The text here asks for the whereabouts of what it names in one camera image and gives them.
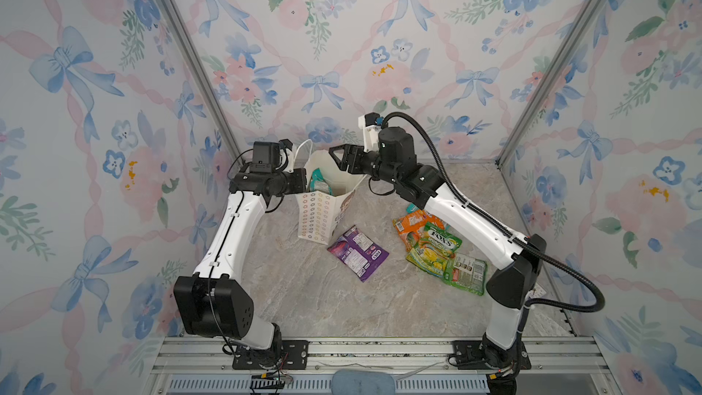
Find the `purple Fox's candy packet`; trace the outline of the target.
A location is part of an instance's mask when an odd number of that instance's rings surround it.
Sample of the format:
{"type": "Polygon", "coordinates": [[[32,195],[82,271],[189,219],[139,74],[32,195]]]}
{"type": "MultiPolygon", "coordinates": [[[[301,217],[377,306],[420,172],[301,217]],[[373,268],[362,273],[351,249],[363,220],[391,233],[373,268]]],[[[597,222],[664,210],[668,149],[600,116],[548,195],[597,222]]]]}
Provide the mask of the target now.
{"type": "Polygon", "coordinates": [[[344,232],[327,251],[365,283],[388,258],[389,253],[353,226],[344,232]]]}

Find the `white printed paper bag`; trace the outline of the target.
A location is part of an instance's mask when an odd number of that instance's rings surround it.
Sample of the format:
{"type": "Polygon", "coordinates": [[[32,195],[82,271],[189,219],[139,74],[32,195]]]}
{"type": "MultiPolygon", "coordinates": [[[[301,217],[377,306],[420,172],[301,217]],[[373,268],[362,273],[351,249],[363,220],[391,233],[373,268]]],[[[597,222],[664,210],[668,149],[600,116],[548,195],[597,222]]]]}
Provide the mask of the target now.
{"type": "Polygon", "coordinates": [[[336,227],[343,218],[356,190],[365,179],[362,175],[342,172],[325,149],[314,151],[311,139],[305,140],[296,150],[295,162],[305,161],[307,191],[294,194],[299,208],[298,237],[315,243],[330,243],[336,227]],[[309,192],[308,184],[312,172],[320,168],[334,195],[309,192]]]}

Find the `green Fox's spring tea packet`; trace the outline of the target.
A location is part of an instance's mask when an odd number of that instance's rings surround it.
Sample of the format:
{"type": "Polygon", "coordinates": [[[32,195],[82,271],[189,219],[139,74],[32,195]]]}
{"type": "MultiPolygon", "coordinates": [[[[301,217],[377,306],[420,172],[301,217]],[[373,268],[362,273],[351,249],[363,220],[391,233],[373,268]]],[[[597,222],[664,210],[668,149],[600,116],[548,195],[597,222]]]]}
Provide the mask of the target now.
{"type": "Polygon", "coordinates": [[[437,225],[426,223],[408,234],[407,243],[408,262],[427,274],[442,277],[463,240],[437,225]]]}

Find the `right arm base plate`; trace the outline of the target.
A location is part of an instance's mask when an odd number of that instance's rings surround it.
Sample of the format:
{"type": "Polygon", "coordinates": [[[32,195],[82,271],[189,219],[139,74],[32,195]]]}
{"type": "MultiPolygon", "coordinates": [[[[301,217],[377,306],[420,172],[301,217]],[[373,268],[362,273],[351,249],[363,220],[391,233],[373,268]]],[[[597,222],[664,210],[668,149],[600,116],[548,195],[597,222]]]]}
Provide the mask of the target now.
{"type": "Polygon", "coordinates": [[[519,369],[531,369],[531,361],[522,340],[517,340],[510,349],[501,349],[488,339],[455,340],[449,364],[458,369],[477,369],[506,372],[513,365],[519,369]]]}

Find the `red green Fox's candy packet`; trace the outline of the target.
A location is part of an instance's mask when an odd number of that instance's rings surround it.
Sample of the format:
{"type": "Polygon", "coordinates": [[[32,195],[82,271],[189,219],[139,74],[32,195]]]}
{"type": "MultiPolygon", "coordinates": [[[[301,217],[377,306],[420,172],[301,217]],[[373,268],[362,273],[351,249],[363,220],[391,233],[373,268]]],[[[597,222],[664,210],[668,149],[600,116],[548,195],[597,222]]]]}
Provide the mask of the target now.
{"type": "Polygon", "coordinates": [[[309,192],[322,192],[329,196],[334,195],[332,187],[325,180],[325,177],[320,168],[316,168],[310,177],[308,184],[309,192]]]}

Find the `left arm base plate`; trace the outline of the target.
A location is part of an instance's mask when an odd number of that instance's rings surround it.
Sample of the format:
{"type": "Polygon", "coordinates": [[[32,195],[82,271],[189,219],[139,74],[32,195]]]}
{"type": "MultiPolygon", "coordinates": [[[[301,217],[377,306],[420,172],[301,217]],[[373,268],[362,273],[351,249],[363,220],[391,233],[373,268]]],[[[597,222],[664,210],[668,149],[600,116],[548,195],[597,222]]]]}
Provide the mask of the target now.
{"type": "Polygon", "coordinates": [[[310,343],[306,340],[274,341],[269,349],[237,347],[232,360],[235,370],[305,370],[310,343]]]}

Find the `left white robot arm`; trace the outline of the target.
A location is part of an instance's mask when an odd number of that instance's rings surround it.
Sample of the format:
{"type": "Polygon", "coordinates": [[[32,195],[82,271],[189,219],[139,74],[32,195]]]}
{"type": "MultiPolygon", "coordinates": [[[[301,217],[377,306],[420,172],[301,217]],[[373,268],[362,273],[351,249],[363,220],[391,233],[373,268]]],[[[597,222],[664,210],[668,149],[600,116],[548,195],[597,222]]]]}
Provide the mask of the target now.
{"type": "Polygon", "coordinates": [[[303,168],[237,174],[213,243],[190,276],[175,281],[174,296],[186,332],[222,338],[234,369],[272,369],[283,360],[278,325],[254,314],[254,301],[241,285],[250,244],[272,198],[302,194],[303,168]]]}

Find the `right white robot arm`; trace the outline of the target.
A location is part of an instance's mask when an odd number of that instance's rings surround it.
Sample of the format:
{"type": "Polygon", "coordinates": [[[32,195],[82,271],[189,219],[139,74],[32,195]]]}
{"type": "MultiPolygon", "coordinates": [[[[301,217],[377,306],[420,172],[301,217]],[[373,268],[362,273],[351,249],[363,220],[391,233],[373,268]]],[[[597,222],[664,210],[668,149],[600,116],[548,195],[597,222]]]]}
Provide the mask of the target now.
{"type": "Polygon", "coordinates": [[[370,144],[342,144],[329,155],[339,170],[391,184],[393,193],[438,217],[468,239],[495,266],[486,283],[491,316],[479,360],[490,369],[517,372],[525,356],[522,334],[540,271],[528,237],[471,203],[443,168],[418,162],[414,139],[400,127],[369,127],[370,144]]]}

